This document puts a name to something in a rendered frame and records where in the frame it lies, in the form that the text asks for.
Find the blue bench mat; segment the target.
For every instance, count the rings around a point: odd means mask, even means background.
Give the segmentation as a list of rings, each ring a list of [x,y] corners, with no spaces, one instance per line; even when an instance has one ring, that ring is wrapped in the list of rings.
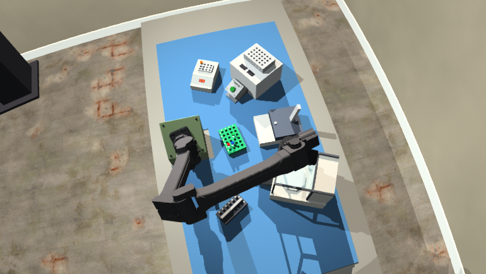
[[[247,93],[234,103],[225,90],[230,62],[255,43],[283,63],[281,79],[257,99]],[[300,104],[303,130],[317,133],[274,21],[156,47],[165,122],[199,115],[210,134],[214,158],[190,170],[185,185],[208,186],[274,155],[279,144],[259,147],[253,121],[271,109]],[[212,93],[190,87],[198,59],[219,63]],[[247,149],[229,156],[218,130],[233,124]],[[313,150],[324,152],[319,144]],[[323,274],[359,262],[336,187],[323,209],[269,199],[270,191],[258,185],[240,193],[248,205],[227,225],[215,214],[231,198],[208,209],[206,219],[182,223],[193,274]]]

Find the green tube rack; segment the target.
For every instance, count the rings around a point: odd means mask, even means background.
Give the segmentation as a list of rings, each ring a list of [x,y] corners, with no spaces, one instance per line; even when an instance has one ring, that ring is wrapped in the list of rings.
[[[236,124],[220,129],[218,132],[229,156],[247,149]],[[235,134],[234,137],[232,137],[232,133]],[[234,146],[232,146],[231,141],[234,142]],[[230,147],[227,146],[227,143],[230,143]]]

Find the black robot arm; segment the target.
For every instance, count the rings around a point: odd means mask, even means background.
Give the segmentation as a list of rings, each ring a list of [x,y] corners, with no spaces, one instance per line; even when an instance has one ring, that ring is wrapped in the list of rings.
[[[169,136],[177,153],[175,164],[162,192],[153,197],[152,202],[162,220],[185,222],[188,225],[207,218],[206,211],[222,201],[274,177],[315,165],[318,150],[313,148],[320,145],[318,135],[312,128],[295,136],[287,136],[282,139],[280,151],[270,158],[213,184],[195,188],[194,184],[185,183],[190,170],[201,162],[197,141],[193,140],[187,126],[171,132]],[[197,208],[192,197],[195,197]]]

